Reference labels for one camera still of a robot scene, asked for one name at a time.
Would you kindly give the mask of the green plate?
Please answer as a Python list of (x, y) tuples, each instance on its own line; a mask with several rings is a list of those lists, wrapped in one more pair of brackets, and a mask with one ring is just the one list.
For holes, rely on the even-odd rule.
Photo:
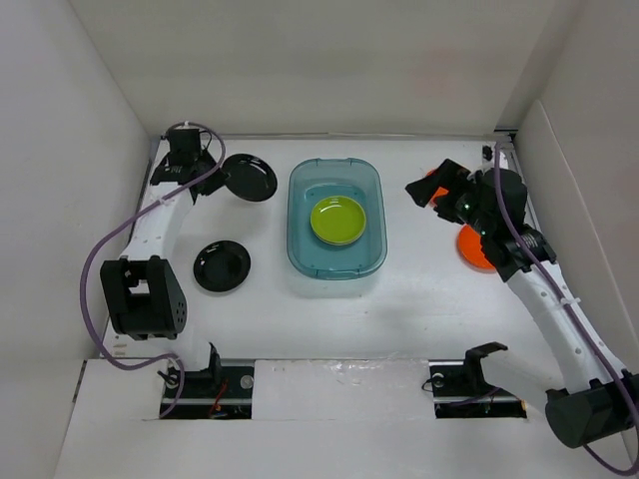
[(356, 200), (346, 196), (332, 196), (314, 205), (310, 224), (319, 240), (331, 245), (349, 245), (363, 235), (367, 217)]

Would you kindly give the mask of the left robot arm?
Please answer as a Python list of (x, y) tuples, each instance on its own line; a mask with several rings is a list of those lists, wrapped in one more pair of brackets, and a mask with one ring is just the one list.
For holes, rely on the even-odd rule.
[(188, 323), (186, 296), (170, 263), (187, 214), (200, 197), (225, 185), (222, 158), (215, 159), (201, 136), (220, 136), (208, 127), (184, 122), (163, 136), (169, 151), (150, 175), (140, 216), (117, 259), (106, 260), (100, 278), (112, 327), (137, 341), (149, 340), (184, 366), (188, 383), (201, 395), (222, 386), (215, 347), (197, 340)]

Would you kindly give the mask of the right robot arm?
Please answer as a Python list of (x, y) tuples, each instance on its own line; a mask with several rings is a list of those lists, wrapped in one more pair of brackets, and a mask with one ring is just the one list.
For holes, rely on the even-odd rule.
[(521, 177), (494, 166), (472, 172), (446, 159), (405, 188), (421, 208), (470, 227), (503, 282), (519, 298), (558, 363), (560, 386), (510, 386), (539, 403), (549, 426), (569, 448), (638, 424), (638, 377), (610, 351), (563, 278), (556, 254), (525, 221), (528, 191)]

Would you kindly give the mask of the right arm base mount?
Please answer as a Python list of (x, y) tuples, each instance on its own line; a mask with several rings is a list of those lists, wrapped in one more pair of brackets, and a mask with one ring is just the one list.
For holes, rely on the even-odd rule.
[(523, 401), (488, 383), (481, 360), (489, 354), (506, 351), (499, 342), (488, 342), (465, 351), (461, 359), (428, 361), (429, 376), (421, 390), (433, 400), (436, 419), (526, 419)]

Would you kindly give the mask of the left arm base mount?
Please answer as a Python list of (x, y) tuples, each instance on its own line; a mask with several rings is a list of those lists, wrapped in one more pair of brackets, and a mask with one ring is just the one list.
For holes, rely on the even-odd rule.
[(168, 413), (178, 391), (179, 373), (170, 366), (164, 376), (160, 403), (161, 419), (249, 420), (252, 418), (255, 384), (253, 360), (222, 360), (221, 371), (213, 379), (208, 371), (186, 373), (177, 404)]

